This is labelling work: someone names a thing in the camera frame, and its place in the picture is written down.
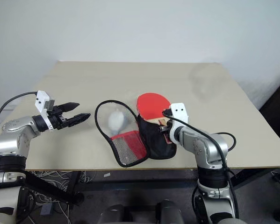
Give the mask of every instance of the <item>gray floor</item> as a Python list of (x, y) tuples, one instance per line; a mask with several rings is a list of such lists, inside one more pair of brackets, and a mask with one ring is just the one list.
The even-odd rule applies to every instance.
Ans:
[[(196, 178), (196, 171), (191, 170), (142, 170), (142, 171), (112, 171), (111, 176), (103, 177), (106, 171), (99, 171), (94, 181), (98, 180), (132, 180), (132, 179), (167, 179), (167, 178)], [(95, 224), (105, 208), (114, 204), (125, 206), (155, 205), (163, 199), (173, 200), (181, 209), (186, 224), (197, 223), (191, 206), (193, 189), (160, 189), (135, 191), (93, 191), (84, 192), (85, 201), (70, 210), (72, 224)], [(248, 185), (236, 190), (240, 217), (249, 224), (278, 224), (272, 218), (272, 212), (280, 208), (280, 185), (267, 174)], [(67, 223), (62, 214), (40, 216), (40, 209), (31, 216), (37, 224)], [(154, 222), (153, 212), (133, 212), (135, 221)]]

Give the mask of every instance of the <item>red mesh pocket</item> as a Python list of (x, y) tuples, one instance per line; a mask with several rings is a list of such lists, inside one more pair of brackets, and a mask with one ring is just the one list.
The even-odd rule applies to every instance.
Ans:
[(131, 167), (148, 158), (137, 117), (127, 105), (116, 100), (104, 101), (97, 106), (94, 117), (120, 166)]

